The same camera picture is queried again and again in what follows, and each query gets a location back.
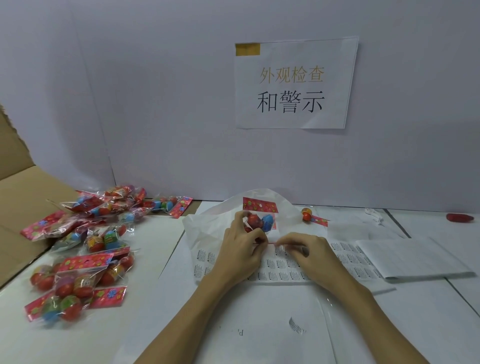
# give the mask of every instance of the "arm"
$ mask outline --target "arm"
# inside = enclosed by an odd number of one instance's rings
[[[205,276],[187,303],[148,345],[136,364],[188,364],[195,357],[200,339],[216,305],[233,286],[260,265],[268,239],[261,229],[247,233],[240,211],[225,230],[212,272]],[[262,241],[254,245],[255,239]]]
[[[290,233],[276,243],[283,244],[305,273],[341,302],[378,364],[428,364],[388,319],[372,293],[343,267],[325,238]],[[309,255],[304,256],[298,245],[307,246]]]

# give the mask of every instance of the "forearm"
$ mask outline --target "forearm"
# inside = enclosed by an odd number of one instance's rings
[[[428,363],[392,324],[367,288],[353,279],[348,280],[337,297],[378,364]]]
[[[206,324],[227,290],[228,287],[212,274],[205,276],[188,302],[135,363],[191,363]]]

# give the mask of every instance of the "cardboard box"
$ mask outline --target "cardboard box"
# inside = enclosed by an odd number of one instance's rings
[[[32,242],[20,230],[58,210],[52,203],[75,201],[77,192],[36,166],[27,146],[0,105],[0,289],[45,253],[46,240]],[[194,214],[192,201],[183,214]]]

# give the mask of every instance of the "hand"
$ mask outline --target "hand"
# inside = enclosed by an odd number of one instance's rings
[[[268,239],[262,229],[246,232],[243,218],[250,213],[239,211],[225,230],[222,246],[211,275],[215,275],[228,289],[247,279],[259,266]]]
[[[325,238],[291,232],[278,239],[275,245],[284,245],[285,250],[297,261],[310,279],[335,296],[339,294],[339,289],[344,283],[352,282],[353,277],[342,265]],[[308,256],[299,249],[301,246],[308,248]]]

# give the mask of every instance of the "yellow tape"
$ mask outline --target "yellow tape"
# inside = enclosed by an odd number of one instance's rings
[[[235,44],[237,56],[260,56],[260,43],[237,43]]]

